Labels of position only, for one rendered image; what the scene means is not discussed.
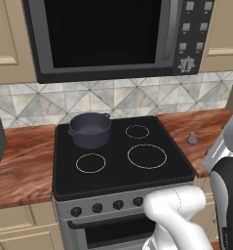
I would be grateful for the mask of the black oven door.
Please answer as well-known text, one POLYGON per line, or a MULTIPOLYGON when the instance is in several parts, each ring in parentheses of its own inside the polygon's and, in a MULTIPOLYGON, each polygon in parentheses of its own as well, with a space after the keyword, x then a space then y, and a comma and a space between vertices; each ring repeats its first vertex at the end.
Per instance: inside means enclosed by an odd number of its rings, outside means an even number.
POLYGON ((85 245, 94 250, 97 247, 115 246, 150 236, 155 223, 147 217, 127 222, 84 228, 85 245))

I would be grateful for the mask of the beige drawer front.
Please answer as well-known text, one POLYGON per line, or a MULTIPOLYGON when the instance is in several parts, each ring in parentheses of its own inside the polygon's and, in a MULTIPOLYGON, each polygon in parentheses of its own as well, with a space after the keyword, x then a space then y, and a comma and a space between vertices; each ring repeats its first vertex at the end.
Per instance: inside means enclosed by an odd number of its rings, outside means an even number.
POLYGON ((0 232, 46 226, 57 221, 52 201, 0 209, 0 232))

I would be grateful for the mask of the beige wall cupboard door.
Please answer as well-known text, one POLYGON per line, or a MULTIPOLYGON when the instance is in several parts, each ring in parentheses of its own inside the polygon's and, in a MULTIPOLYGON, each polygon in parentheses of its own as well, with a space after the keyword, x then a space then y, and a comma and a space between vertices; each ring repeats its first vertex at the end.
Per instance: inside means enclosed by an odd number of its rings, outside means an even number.
POLYGON ((214 0, 200 72, 233 70, 233 0, 214 0))
POLYGON ((21 0, 0 0, 0 84, 36 82, 21 0))

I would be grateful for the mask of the dark blue pot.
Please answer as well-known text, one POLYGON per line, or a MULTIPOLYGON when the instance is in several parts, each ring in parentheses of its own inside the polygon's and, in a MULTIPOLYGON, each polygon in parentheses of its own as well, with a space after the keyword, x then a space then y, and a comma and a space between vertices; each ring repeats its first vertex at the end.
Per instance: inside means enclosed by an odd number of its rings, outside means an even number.
POLYGON ((97 149, 108 143, 111 124, 109 113, 82 113, 70 120, 68 134, 76 146, 97 149))

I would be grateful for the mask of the black and silver stove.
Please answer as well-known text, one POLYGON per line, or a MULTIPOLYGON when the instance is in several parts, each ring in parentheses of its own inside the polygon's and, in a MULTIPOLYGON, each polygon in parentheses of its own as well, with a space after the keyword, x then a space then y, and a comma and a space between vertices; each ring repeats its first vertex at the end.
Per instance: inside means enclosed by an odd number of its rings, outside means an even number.
MULTIPOLYGON (((56 128, 53 199, 58 213, 64 250, 92 250, 85 245, 85 231, 71 229, 67 221, 82 224, 143 213, 136 197, 152 191, 191 185, 194 168, 156 116, 114 119, 109 142, 99 149, 77 147, 69 126, 56 128), (122 200, 117 210, 113 202, 122 200), (102 211, 92 207, 102 204, 102 211), (82 214, 70 211, 81 207, 82 214)), ((141 250, 144 239, 94 250, 141 250)))

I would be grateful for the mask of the small purple eggplant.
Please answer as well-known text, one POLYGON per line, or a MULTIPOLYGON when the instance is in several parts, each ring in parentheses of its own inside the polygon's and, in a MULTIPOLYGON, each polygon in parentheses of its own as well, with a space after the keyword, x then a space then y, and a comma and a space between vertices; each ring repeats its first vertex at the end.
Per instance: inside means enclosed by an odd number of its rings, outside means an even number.
POLYGON ((196 144, 198 143, 197 138, 196 138, 196 135, 195 135, 194 132, 192 132, 192 133, 189 134, 189 136, 188 136, 188 138, 187 138, 187 142, 188 142, 190 145, 192 145, 192 146, 194 146, 194 145, 196 145, 196 144))

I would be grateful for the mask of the silver microwave dial knob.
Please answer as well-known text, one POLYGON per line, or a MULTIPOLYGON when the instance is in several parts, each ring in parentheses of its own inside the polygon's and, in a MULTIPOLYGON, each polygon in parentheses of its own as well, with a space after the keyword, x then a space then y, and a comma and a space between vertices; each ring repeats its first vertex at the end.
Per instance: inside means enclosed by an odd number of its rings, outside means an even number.
POLYGON ((187 57, 186 59, 182 59, 180 61, 179 68, 182 72, 189 72, 193 67, 195 66, 194 60, 190 57, 187 57))

